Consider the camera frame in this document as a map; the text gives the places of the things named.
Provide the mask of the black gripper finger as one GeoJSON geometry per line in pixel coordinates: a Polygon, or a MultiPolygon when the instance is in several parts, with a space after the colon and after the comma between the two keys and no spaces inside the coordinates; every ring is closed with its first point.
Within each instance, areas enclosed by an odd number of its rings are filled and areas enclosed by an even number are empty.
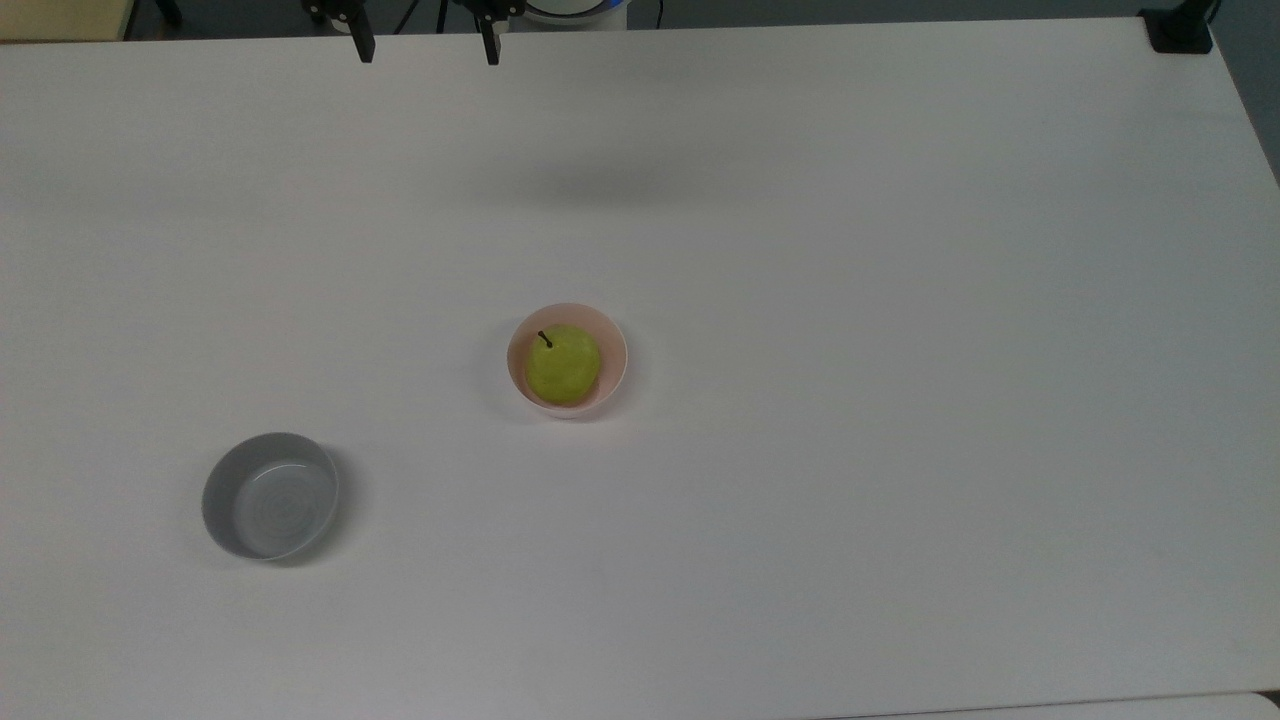
{"type": "Polygon", "coordinates": [[[483,38],[486,63],[490,67],[497,67],[500,63],[502,37],[509,31],[509,23],[513,18],[525,15],[527,3],[462,0],[456,1],[456,4],[472,15],[483,38]]]}
{"type": "Polygon", "coordinates": [[[372,61],[376,40],[365,1],[306,1],[305,12],[314,22],[328,23],[340,33],[348,35],[355,42],[360,60],[362,63],[372,61]]]}

